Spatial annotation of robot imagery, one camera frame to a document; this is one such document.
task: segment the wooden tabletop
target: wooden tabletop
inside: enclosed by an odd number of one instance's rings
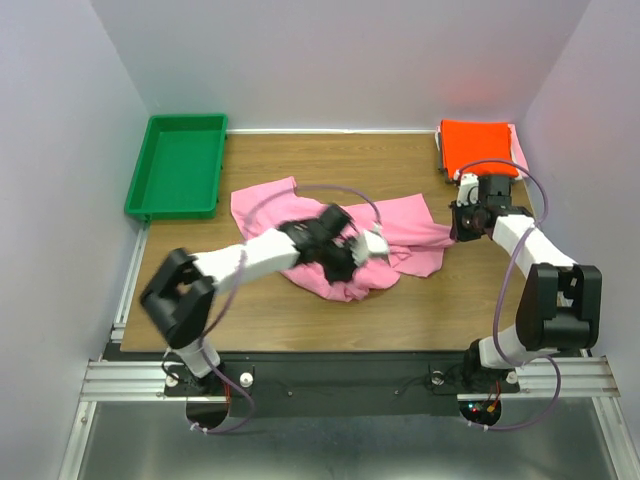
[[[434,221],[451,224],[456,187],[437,171],[433,135],[230,135],[216,218],[153,222],[122,342],[123,351],[162,351],[165,343],[138,297],[167,253],[202,252],[242,241],[229,210],[230,193],[294,176],[298,185],[336,183],[374,200],[422,193]],[[323,202],[362,203],[337,192],[309,194]],[[514,204],[529,206],[524,185]],[[243,286],[212,332],[223,351],[354,351],[466,349],[491,334],[493,310],[508,255],[489,239],[456,244],[429,278],[403,276],[362,301],[332,302],[273,274]],[[514,274],[502,323],[513,323],[524,286]],[[212,312],[222,305],[218,298]]]

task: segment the green tray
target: green tray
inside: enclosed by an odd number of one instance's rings
[[[213,217],[226,130],[223,114],[151,117],[125,211],[141,220]]]

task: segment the gray wall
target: gray wall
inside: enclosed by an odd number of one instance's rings
[[[232,128],[524,114],[588,0],[92,0],[152,113]]]
[[[593,0],[520,123],[549,191],[544,230],[604,276],[598,353],[609,358],[640,446],[640,3]]]
[[[135,239],[147,112],[84,0],[0,3],[0,477],[57,478]]]

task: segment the purple cable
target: purple cable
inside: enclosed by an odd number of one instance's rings
[[[512,365],[514,367],[521,367],[521,366],[526,365],[529,362],[526,362],[525,364],[520,364],[518,362],[513,361],[511,358],[509,358],[504,353],[504,350],[500,346],[499,337],[498,337],[498,332],[500,331],[500,314],[502,313],[502,305],[504,304],[504,298],[505,298],[505,295],[507,293],[507,286],[509,285],[509,280],[511,279],[511,274],[513,272],[513,268],[515,267],[516,259],[518,258],[518,255],[520,254],[520,252],[524,248],[524,244],[527,241],[527,238],[529,237],[529,235],[531,235],[531,233],[538,226],[540,226],[540,224],[542,222],[544,222],[544,220],[547,218],[547,215],[549,214],[549,198],[547,196],[547,192],[542,187],[542,184],[533,175],[531,175],[529,170],[527,170],[526,168],[524,168],[521,165],[518,165],[516,163],[510,162],[510,161],[507,161],[507,160],[502,160],[502,159],[478,160],[478,161],[475,161],[475,162],[468,163],[464,167],[460,168],[458,170],[458,174],[459,175],[462,174],[462,172],[464,170],[467,170],[470,167],[473,167],[475,165],[485,164],[485,163],[502,163],[502,164],[509,165],[511,167],[517,168],[521,172],[525,173],[531,179],[531,181],[533,183],[535,183],[536,187],[538,187],[538,190],[540,191],[540,194],[542,195],[542,203],[543,203],[542,215],[540,216],[540,218],[535,220],[533,222],[533,225],[531,225],[531,227],[529,227],[524,232],[524,234],[522,235],[522,237],[520,238],[520,240],[516,244],[515,248],[513,249],[513,253],[511,254],[511,259],[509,260],[509,265],[507,266],[507,271],[505,272],[505,275],[504,275],[504,280],[502,281],[502,286],[500,287],[500,294],[498,295],[498,301],[496,302],[496,309],[495,309],[495,312],[493,314],[493,332],[492,332],[492,335],[493,335],[493,343],[494,343],[494,345],[496,347],[496,351],[502,357],[502,359],[505,362],[507,362],[509,365]],[[558,403],[558,399],[560,398],[560,389],[562,388],[562,378],[561,378],[561,375],[560,375],[560,367],[558,367],[558,364],[556,363],[556,361],[553,358],[551,358],[549,355],[541,355],[540,357],[537,357],[537,358],[544,358],[544,359],[548,360],[551,363],[551,365],[553,366],[553,369],[556,371],[556,378],[557,378],[556,390],[555,390],[555,392],[553,394],[553,397],[551,398],[551,402],[549,403],[547,408],[545,408],[542,411],[542,413],[540,413],[540,415],[538,415],[537,417],[535,417],[535,418],[533,418],[531,420],[528,420],[526,422],[519,423],[519,424],[516,424],[516,425],[507,425],[507,426],[504,426],[504,427],[495,427],[495,426],[494,427],[487,427],[485,425],[480,425],[478,423],[470,423],[469,425],[474,425],[474,426],[476,426],[478,428],[483,428],[483,429],[486,428],[487,430],[491,430],[491,431],[495,431],[495,432],[511,432],[511,431],[514,431],[514,430],[520,430],[521,428],[530,427],[532,425],[537,424],[538,422],[541,422],[545,418],[547,418],[551,414],[553,409],[555,408],[556,404]]]
[[[375,212],[376,223],[378,225],[382,224],[381,217],[380,217],[380,210],[378,209],[378,206],[373,202],[373,200],[371,200],[371,198],[369,198],[367,195],[365,195],[361,191],[356,190],[355,188],[343,187],[343,186],[340,186],[340,185],[332,185],[332,184],[303,185],[302,187],[295,186],[293,188],[287,188],[286,190],[281,190],[280,192],[276,192],[276,193],[264,198],[263,200],[261,200],[256,205],[254,205],[254,207],[247,214],[247,217],[245,218],[245,221],[244,221],[244,225],[242,226],[242,236],[245,239],[245,241],[243,243],[243,246],[246,245],[247,238],[249,237],[249,226],[253,223],[254,218],[256,216],[256,213],[258,213],[258,211],[261,208],[263,208],[265,205],[267,205],[269,202],[275,200],[276,198],[279,198],[279,197],[281,197],[283,195],[286,195],[288,193],[292,193],[292,192],[295,193],[295,192],[300,191],[300,190],[302,190],[302,191],[305,191],[305,190],[340,190],[342,192],[355,193],[356,195],[362,197],[369,205],[371,205],[371,207],[373,208],[373,211]],[[220,310],[218,315],[216,315],[215,320],[211,323],[211,325],[209,327],[207,327],[202,332],[202,335],[200,335],[200,338],[198,339],[198,348],[200,348],[202,350],[202,356],[204,357],[205,362],[207,362],[207,365],[213,371],[213,373],[218,378],[220,378],[223,382],[225,382],[227,385],[229,385],[231,388],[233,388],[236,392],[240,393],[249,402],[249,406],[251,407],[251,410],[249,411],[249,414],[246,417],[244,417],[237,424],[232,425],[232,426],[227,427],[227,428],[222,428],[222,429],[212,429],[212,430],[204,429],[204,428],[200,427],[200,425],[190,422],[191,423],[191,428],[193,428],[194,430],[197,430],[197,431],[199,431],[201,433],[204,433],[206,435],[229,433],[229,432],[232,432],[234,430],[237,430],[238,428],[246,425],[247,422],[249,422],[249,420],[251,420],[251,417],[254,415],[254,413],[256,411],[256,404],[253,401],[253,398],[251,398],[251,395],[249,395],[244,390],[244,388],[242,388],[239,385],[237,385],[236,383],[234,383],[233,380],[231,380],[229,377],[224,375],[218,368],[216,368],[216,366],[213,364],[211,359],[207,356],[206,351],[204,350],[205,337],[216,327],[216,325],[218,325],[220,323],[220,321],[224,318],[224,316],[229,311],[229,308],[231,307],[231,303],[233,302],[233,300],[234,300],[234,298],[236,296],[236,293],[238,292],[238,288],[240,287],[240,279],[242,278],[242,274],[244,272],[244,268],[245,268],[246,263],[247,263],[247,253],[243,249],[242,252],[240,253],[240,261],[238,262],[238,268],[236,269],[236,273],[235,273],[234,279],[233,279],[233,284],[231,286],[231,289],[229,290],[229,295],[227,296],[227,299],[224,302],[224,305],[222,306],[222,309]]]

